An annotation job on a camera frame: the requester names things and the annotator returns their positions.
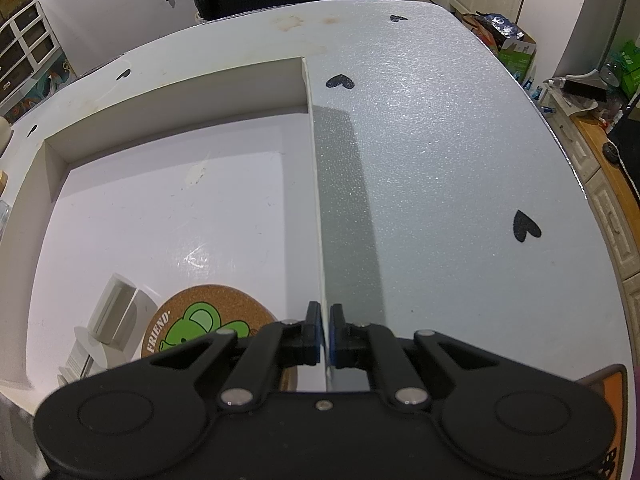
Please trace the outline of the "green cardboard box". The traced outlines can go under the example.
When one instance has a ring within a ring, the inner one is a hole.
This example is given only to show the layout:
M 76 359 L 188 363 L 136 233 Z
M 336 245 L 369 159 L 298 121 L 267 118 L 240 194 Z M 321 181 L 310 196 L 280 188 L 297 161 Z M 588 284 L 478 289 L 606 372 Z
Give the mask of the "green cardboard box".
M 498 59 L 508 72 L 522 84 L 536 53 L 536 42 L 524 35 L 522 38 L 506 38 L 498 50 Z

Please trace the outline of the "white drawer shelf unit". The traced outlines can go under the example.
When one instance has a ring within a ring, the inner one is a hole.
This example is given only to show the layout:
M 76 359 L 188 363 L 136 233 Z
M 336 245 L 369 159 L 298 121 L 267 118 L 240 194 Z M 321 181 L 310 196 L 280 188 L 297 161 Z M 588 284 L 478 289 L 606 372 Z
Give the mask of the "white drawer shelf unit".
M 62 53 L 38 1 L 1 26 L 1 105 L 11 107 L 22 91 Z

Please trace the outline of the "white shallow tray box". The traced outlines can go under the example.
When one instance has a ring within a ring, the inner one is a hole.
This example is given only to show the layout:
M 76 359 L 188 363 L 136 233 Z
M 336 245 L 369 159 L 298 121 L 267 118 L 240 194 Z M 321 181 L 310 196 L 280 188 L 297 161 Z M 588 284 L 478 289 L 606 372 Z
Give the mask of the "white shallow tray box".
M 277 318 L 324 297 L 303 58 L 142 87 L 117 63 L 17 122 L 1 159 L 1 394 L 33 413 L 113 275 L 161 304 L 223 284 Z

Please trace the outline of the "cork coaster green elephant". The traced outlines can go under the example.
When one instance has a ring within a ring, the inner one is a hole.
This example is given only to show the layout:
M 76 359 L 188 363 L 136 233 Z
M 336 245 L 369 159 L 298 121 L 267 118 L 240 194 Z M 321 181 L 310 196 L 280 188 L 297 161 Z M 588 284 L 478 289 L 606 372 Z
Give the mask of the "cork coaster green elephant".
M 234 330 L 240 338 L 255 336 L 276 317 L 242 290 L 217 284 L 177 292 L 154 313 L 142 338 L 140 356 L 157 352 L 217 330 Z

